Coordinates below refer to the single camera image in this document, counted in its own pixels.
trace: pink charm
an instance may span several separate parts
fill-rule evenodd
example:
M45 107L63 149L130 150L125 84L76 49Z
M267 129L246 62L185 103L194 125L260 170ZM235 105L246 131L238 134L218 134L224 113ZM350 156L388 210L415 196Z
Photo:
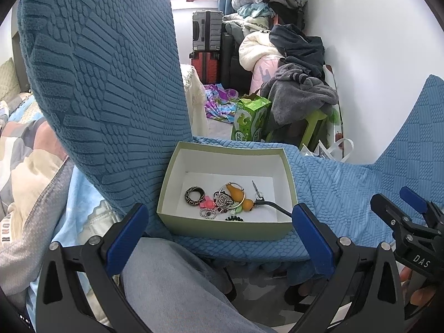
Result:
M216 204L208 195L206 195L203 198L203 202L199 204L199 207L207 208L207 209L214 209L216 207Z

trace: metal screw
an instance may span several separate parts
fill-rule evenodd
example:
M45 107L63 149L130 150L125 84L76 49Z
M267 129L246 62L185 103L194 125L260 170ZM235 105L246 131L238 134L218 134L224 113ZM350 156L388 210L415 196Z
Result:
M384 249L384 250L390 250L391 249L390 244L386 243L385 241L383 241L381 243L381 248Z
M58 241L53 241L50 245L49 245L49 250L56 250L59 247L59 242Z
M97 244L100 243L101 241L101 237L99 237L99 235L95 235L94 237L89 238L88 243L91 244L92 246L96 246Z
M341 237L341 238L339 239L339 242L340 242L343 246L349 246L349 245L352 243L352 241L351 241L349 238L347 238L347 237Z

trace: jeans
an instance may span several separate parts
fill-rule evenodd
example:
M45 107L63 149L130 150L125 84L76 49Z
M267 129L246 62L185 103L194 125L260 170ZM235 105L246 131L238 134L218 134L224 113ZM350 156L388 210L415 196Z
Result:
M221 292L223 277L174 242L141 238L122 279L128 303L154 333L276 333L241 316Z

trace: black cable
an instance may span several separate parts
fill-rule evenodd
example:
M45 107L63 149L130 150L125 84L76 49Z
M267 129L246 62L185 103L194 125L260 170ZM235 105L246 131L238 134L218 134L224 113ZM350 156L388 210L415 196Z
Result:
M254 203L255 203L255 205L269 205L269 206L273 207L274 209L279 210L281 213L288 215L291 218L290 212L286 211L284 208L281 208L279 205L277 205L276 203L274 203L272 201L256 199L256 201Z

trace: black patterned ring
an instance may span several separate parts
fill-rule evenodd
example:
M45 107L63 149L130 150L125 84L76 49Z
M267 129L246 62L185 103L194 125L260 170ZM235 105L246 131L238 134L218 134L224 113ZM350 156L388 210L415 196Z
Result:
M200 198L199 198L198 200L193 200L193 199L190 198L190 193L192 193L192 192L194 192L194 191L195 191L195 192L198 192L198 193L200 194ZM198 187L198 186L192 186L190 189L188 189L188 190L185 192L185 196L184 196L184 198L185 198L185 201L186 201L189 205L197 206L197 205L199 205L200 203L203 202L204 196L205 196L205 191L204 191L201 187Z

